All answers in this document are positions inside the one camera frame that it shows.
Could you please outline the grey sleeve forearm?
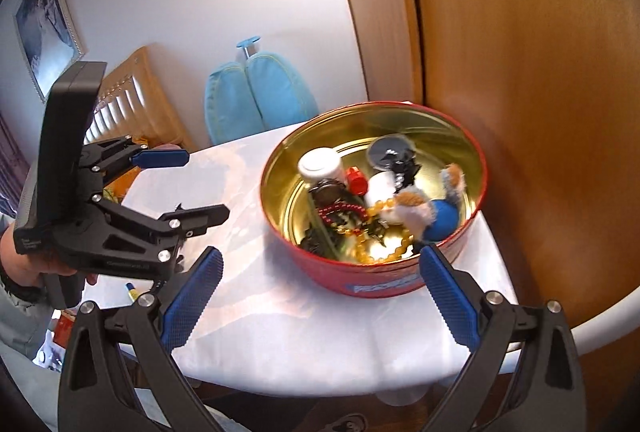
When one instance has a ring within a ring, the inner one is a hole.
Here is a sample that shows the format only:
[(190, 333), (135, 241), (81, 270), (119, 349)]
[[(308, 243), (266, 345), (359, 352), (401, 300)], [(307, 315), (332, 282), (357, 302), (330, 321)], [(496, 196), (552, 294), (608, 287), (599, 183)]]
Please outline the grey sleeve forearm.
[[(13, 219), (1, 215), (1, 236)], [(24, 288), (13, 282), (1, 264), (1, 341), (33, 360), (46, 337), (53, 308), (41, 288)]]

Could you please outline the person's left hand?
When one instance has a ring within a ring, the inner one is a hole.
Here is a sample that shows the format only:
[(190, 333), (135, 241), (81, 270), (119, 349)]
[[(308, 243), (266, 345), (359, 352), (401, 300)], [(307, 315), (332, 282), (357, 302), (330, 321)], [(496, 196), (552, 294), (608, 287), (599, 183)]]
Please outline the person's left hand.
[(77, 270), (63, 263), (51, 250), (20, 254), (16, 251), (11, 223), (1, 237), (1, 264), (9, 278), (24, 288), (41, 288), (44, 275), (70, 277)]

